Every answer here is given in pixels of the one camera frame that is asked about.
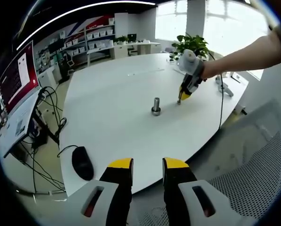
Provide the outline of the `person's right hand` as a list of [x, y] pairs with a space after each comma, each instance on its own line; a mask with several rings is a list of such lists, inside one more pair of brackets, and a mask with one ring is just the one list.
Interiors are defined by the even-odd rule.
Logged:
[[203, 62], [203, 72], [201, 74], [201, 79], [206, 81], [216, 75], [220, 75], [223, 71], [221, 68], [221, 64], [218, 60], [215, 61], [204, 61]]

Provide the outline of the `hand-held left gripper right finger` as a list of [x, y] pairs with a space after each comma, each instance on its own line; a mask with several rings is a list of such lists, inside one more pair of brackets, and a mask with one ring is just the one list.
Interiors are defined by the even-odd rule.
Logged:
[[184, 161], [162, 159], [164, 202], [171, 226], [233, 226], [228, 198], [205, 180], [197, 180]]

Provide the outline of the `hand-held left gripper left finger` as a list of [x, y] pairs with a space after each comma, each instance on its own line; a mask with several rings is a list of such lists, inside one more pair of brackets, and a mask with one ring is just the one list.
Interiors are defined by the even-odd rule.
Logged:
[[66, 226], [125, 226], [132, 200], [133, 158], [111, 162], [99, 180], [72, 194], [64, 208]]

